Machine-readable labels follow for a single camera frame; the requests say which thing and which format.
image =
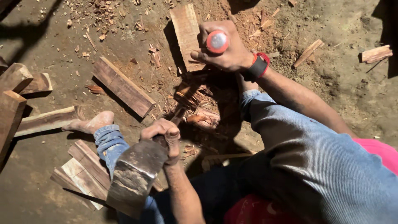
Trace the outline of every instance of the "hand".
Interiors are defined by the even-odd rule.
[[[204,22],[199,29],[199,46],[202,48],[191,52],[192,59],[215,65],[228,72],[242,71],[251,67],[254,56],[243,45],[234,23],[230,20]],[[206,48],[207,36],[215,30],[222,30],[229,39],[229,46],[221,55],[214,55]]]
[[[179,129],[175,123],[161,118],[142,130],[140,140],[151,140],[158,134],[164,135],[169,145],[169,159],[165,162],[165,165],[176,164],[179,160],[179,139],[181,138]]]

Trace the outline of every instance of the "blue jeans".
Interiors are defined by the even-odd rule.
[[[256,193],[309,223],[398,223],[398,177],[379,156],[257,90],[244,92],[240,107],[265,149],[191,180],[206,220],[222,221],[240,198]],[[112,173],[129,146],[115,125],[94,137]],[[140,222],[174,222],[167,191],[148,197]]]

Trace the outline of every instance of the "wristwatch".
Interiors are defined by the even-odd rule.
[[[252,83],[256,81],[257,78],[260,78],[266,72],[269,65],[269,57],[265,53],[257,53],[254,54],[254,59],[252,66],[246,71],[241,72],[245,81],[251,81]]]

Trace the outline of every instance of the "hammer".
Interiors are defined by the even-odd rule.
[[[186,109],[170,120],[178,125]],[[168,159],[168,145],[162,135],[142,140],[124,151],[116,161],[106,204],[138,219],[156,176]]]

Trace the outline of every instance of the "pink shirt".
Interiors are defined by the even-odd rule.
[[[367,152],[379,155],[385,167],[398,175],[398,152],[391,146],[375,139],[353,139]],[[296,224],[300,219],[285,212],[277,204],[250,194],[238,201],[224,215],[224,224]]]

